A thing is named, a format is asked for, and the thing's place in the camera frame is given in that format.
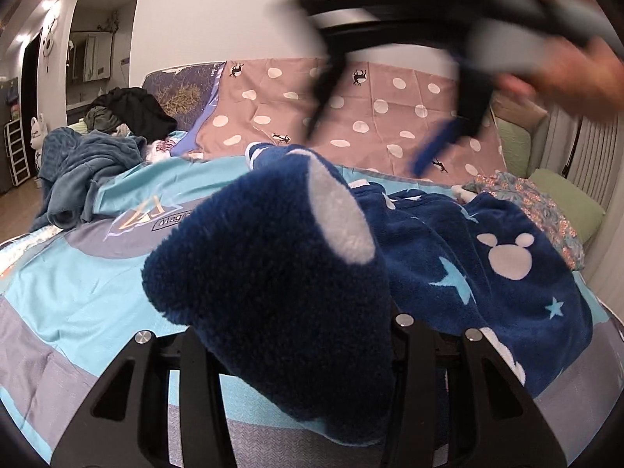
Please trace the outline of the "person's right hand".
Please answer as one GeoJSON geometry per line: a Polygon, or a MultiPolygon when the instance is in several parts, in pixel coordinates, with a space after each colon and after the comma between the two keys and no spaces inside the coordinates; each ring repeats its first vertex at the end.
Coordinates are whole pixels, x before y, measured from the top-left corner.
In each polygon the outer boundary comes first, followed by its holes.
{"type": "Polygon", "coordinates": [[[497,83],[519,100],[541,98],[593,122],[607,122],[623,112],[623,62],[600,38],[590,41],[585,50],[553,38],[532,76],[521,79],[503,74],[497,83]]]}

